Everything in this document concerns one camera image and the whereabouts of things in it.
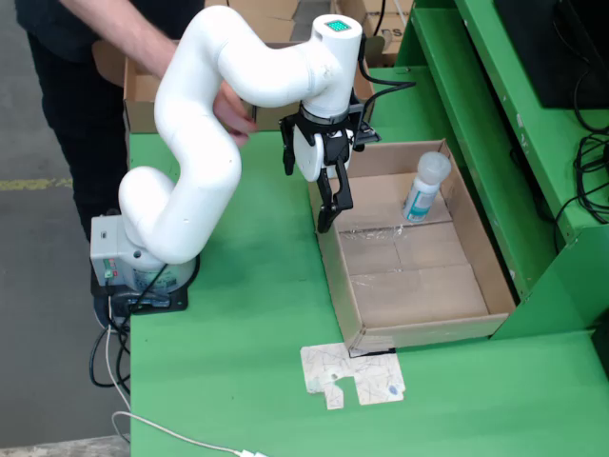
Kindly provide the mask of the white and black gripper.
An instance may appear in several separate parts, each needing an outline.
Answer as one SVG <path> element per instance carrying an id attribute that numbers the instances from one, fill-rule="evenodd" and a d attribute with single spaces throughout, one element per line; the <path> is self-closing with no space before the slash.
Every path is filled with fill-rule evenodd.
<path id="1" fill-rule="evenodd" d="M 294 116 L 280 120 L 280 132 L 283 140 L 283 164 L 286 175 L 292 175 L 296 163 L 306 181 L 316 181 L 322 197 L 318 215 L 318 232 L 328 232 L 338 215 L 353 208 L 353 200 L 348 183 L 346 169 L 352 157 L 353 123 L 348 115 L 339 117 L 339 121 L 319 118 L 305 109 L 300 109 Z M 324 163 L 324 139 L 346 141 L 346 161 L 338 159 L 335 165 Z M 332 191 L 329 178 L 338 177 L 339 189 Z"/>

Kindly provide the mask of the bystander hand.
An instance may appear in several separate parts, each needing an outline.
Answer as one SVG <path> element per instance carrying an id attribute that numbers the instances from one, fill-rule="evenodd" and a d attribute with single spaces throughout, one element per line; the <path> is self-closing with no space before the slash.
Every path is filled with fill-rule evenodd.
<path id="1" fill-rule="evenodd" d="M 249 135 L 257 131 L 253 118 L 232 87 L 223 81 L 213 103 L 213 112 L 238 147 L 242 147 Z"/>

